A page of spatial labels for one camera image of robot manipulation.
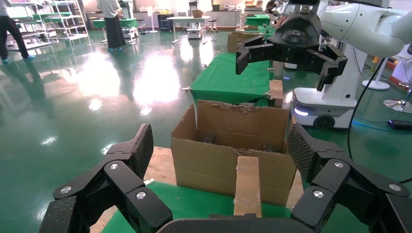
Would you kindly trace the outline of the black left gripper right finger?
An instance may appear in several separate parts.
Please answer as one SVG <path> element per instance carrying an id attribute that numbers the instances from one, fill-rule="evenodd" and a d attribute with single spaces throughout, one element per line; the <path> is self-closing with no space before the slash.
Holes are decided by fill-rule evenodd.
<path id="1" fill-rule="evenodd" d="M 309 184 L 292 218 L 318 233 L 342 205 L 371 233 L 411 232 L 412 200 L 404 185 L 356 164 L 337 144 L 310 136 L 299 123 L 291 125 L 287 146 Z"/>

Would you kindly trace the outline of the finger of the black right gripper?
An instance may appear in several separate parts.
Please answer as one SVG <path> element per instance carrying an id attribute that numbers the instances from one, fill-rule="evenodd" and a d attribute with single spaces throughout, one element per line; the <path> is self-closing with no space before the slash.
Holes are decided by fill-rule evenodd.
<path id="1" fill-rule="evenodd" d="M 272 60 L 274 44 L 258 35 L 237 43 L 235 73 L 240 75 L 249 63 Z"/>
<path id="2" fill-rule="evenodd" d="M 320 51 L 308 50 L 308 70 L 319 75 L 317 91 L 322 91 L 327 84 L 333 84 L 337 76 L 342 75 L 347 57 L 334 45 L 326 44 Z"/>

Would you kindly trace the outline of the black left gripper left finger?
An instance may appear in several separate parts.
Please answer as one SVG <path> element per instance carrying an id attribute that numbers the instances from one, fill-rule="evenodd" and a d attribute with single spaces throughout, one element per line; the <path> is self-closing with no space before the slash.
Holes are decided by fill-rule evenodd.
<path id="1" fill-rule="evenodd" d="M 137 233 L 155 233 L 173 219 L 171 209 L 144 183 L 154 151 L 150 124 L 114 144 L 93 168 L 58 187 L 40 226 L 42 233 L 88 233 L 116 206 Z"/>

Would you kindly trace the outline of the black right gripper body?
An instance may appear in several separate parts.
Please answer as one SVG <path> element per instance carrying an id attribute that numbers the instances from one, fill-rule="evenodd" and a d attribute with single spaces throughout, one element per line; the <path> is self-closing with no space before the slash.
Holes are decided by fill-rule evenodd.
<path id="1" fill-rule="evenodd" d="M 292 13 L 267 38 L 267 59 L 295 64 L 298 69 L 321 69 L 329 61 L 319 51 L 321 29 L 316 13 Z"/>

